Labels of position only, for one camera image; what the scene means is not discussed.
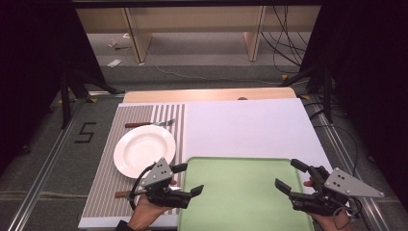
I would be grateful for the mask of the metal floor rail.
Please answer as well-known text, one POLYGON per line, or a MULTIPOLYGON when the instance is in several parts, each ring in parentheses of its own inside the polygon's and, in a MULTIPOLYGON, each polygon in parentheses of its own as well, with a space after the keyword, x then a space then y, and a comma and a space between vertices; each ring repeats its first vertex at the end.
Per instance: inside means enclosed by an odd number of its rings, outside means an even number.
POLYGON ((122 95, 71 100, 71 120, 55 99, 0 176, 0 231, 79 231, 90 188, 122 95))
MULTIPOLYGON (((359 167, 363 165, 363 156, 359 150, 357 137, 346 126, 335 122, 337 115, 332 115, 329 122, 322 111, 323 99, 319 95, 311 95, 304 99, 303 104, 310 118, 323 149, 332 167, 338 167, 365 181, 359 167)), ((353 225, 359 225, 364 231, 390 231, 389 225, 374 197, 356 197, 351 200, 351 205, 360 209, 359 217, 353 225)))

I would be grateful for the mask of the knife with wooden handle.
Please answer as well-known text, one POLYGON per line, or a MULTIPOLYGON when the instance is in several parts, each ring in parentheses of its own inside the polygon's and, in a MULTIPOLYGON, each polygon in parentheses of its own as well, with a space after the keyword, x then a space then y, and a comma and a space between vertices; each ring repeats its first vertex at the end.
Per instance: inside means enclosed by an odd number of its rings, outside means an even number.
MULTIPOLYGON (((173 190, 173 191, 179 191, 182 188, 181 187, 177 187, 177 186, 169 186, 167 188, 165 188, 166 190, 173 190)), ((136 195, 140 195, 140 194, 146 194, 147 190, 137 190, 135 192, 115 192, 115 198, 122 198, 122 197, 129 197, 129 196, 136 196, 136 195)))

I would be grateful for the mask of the person's left hand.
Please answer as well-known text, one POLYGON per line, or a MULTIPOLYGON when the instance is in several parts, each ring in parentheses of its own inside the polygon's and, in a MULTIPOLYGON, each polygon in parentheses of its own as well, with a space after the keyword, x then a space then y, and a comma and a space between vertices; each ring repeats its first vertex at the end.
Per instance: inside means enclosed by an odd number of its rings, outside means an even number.
POLYGON ((158 206, 148 201, 145 194, 139 197, 136 209, 127 223, 133 231, 146 231, 147 228, 171 207, 158 206))

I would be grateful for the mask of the striped grey placemat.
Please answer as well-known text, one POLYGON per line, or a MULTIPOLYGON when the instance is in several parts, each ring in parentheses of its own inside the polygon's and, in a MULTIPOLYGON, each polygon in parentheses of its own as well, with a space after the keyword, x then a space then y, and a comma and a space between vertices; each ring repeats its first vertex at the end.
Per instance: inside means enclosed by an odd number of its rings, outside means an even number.
POLYGON ((126 198, 115 198, 116 192, 129 191, 135 183, 135 179, 120 173, 114 164, 115 146, 120 138, 129 132, 125 124, 136 121, 161 122, 174 119, 174 124, 167 126, 166 129, 176 141, 176 151, 171 163, 178 165, 183 162, 182 144, 185 111, 185 104, 120 104, 117 107, 82 219, 130 217, 132 214, 126 198))

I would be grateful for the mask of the person's right hand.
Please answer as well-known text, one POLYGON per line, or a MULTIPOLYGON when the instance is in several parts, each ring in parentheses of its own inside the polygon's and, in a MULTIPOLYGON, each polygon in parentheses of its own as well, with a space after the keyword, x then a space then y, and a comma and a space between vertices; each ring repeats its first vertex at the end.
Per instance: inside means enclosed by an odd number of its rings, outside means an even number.
POLYGON ((341 210, 334 217, 325 217, 313 213, 309 213, 309 216, 321 226, 323 231, 352 231, 352 226, 345 210, 341 210))

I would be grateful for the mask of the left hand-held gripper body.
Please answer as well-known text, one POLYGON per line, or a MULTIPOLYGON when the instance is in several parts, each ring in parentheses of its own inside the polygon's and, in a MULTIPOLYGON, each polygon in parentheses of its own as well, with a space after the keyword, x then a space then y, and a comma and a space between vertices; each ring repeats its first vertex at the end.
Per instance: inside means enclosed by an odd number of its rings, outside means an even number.
POLYGON ((150 203, 158 206, 187 209, 191 197, 183 197, 181 190, 166 190, 173 180, 173 173, 165 158, 153 165, 147 176, 141 181, 141 186, 147 190, 145 194, 150 203))

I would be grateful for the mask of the white deep plate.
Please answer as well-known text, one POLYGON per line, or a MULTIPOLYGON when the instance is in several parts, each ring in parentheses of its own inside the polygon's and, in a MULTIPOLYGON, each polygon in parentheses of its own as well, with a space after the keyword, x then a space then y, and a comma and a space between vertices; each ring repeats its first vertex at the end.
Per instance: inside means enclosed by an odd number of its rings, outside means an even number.
POLYGON ((121 174, 138 178, 144 169, 162 158, 170 163, 175 152, 175 138, 167 129, 144 125, 120 138, 114 150, 114 164, 121 174))

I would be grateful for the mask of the black curtain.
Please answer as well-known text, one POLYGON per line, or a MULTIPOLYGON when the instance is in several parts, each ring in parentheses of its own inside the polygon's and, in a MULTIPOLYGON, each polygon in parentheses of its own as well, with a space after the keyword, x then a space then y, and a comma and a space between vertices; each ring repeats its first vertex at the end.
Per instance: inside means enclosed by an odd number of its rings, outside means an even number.
POLYGON ((0 175, 70 73, 105 81, 72 0, 0 0, 0 175))
POLYGON ((317 1, 302 67, 328 67, 369 154, 408 208, 408 0, 317 1))

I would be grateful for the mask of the white table cover board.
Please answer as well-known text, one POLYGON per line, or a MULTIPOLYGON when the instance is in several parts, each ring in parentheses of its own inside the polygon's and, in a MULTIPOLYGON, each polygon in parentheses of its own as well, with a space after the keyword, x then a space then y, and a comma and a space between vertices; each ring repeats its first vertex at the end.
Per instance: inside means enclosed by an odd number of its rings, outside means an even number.
MULTIPOLYGON (((185 104, 183 162, 192 157, 285 158, 331 168, 296 98, 121 104, 185 104)), ((113 230, 127 218, 81 218, 78 227, 113 230)))

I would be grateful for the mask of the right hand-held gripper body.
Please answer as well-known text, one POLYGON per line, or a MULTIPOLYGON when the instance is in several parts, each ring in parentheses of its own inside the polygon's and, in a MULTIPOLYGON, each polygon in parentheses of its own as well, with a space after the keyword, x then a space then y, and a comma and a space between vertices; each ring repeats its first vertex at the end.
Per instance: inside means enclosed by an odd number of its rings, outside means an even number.
POLYGON ((384 197, 385 194, 336 167, 331 173, 324 167, 302 167, 313 180, 312 194, 292 192, 293 208, 325 217, 338 214, 352 197, 384 197))

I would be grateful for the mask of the light wooden table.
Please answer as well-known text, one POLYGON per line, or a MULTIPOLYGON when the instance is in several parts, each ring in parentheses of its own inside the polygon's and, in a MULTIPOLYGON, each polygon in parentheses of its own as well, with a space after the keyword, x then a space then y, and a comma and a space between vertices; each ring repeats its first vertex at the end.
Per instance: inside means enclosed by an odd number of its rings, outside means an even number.
POLYGON ((194 101, 225 101, 246 98, 248 100, 296 98, 292 88, 244 88, 204 90, 144 90, 130 91, 124 95, 124 103, 164 103, 194 101))

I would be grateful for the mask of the green plastic tray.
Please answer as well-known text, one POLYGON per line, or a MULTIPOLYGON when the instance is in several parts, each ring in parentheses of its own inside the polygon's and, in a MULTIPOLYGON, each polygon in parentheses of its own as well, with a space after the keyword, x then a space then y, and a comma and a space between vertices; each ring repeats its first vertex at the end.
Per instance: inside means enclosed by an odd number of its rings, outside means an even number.
POLYGON ((287 159, 188 159, 183 190, 203 191, 180 211, 178 231, 315 231, 310 217, 275 188, 277 179, 302 191, 287 159))

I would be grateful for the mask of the black tripod stand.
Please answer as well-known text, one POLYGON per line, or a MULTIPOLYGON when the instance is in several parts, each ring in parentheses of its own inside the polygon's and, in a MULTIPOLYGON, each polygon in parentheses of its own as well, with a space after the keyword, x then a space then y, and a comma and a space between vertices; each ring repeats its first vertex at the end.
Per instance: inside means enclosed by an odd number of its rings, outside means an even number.
POLYGON ((66 69, 63 72, 60 84, 61 84, 60 93, 63 107, 63 124, 62 124, 63 129, 68 125, 69 121, 71 120, 71 110, 68 92, 69 90, 73 92, 74 96, 77 99, 85 99, 89 96, 89 91, 85 87, 85 84, 92 84, 111 94, 124 93, 124 90, 117 90, 113 87, 110 87, 106 83, 103 83, 101 80, 97 80, 96 78, 93 78, 86 74, 85 72, 80 71, 78 69, 66 69))
POLYGON ((331 91, 332 91, 332 77, 329 68, 326 65, 315 64, 300 71, 293 78, 285 80, 280 87, 289 87, 303 78, 309 78, 306 90, 308 93, 317 93, 322 89, 322 113, 329 122, 332 122, 331 115, 331 91))

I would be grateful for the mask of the light wooden desk frame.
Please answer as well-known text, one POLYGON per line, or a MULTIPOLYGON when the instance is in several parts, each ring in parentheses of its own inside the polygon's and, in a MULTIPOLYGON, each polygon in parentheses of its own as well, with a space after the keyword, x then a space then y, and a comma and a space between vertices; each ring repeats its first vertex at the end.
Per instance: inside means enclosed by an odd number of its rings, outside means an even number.
POLYGON ((248 58, 257 59, 260 36, 277 32, 311 32, 319 6, 174 7, 79 9, 88 34, 127 33, 142 63, 154 33, 241 32, 248 58))

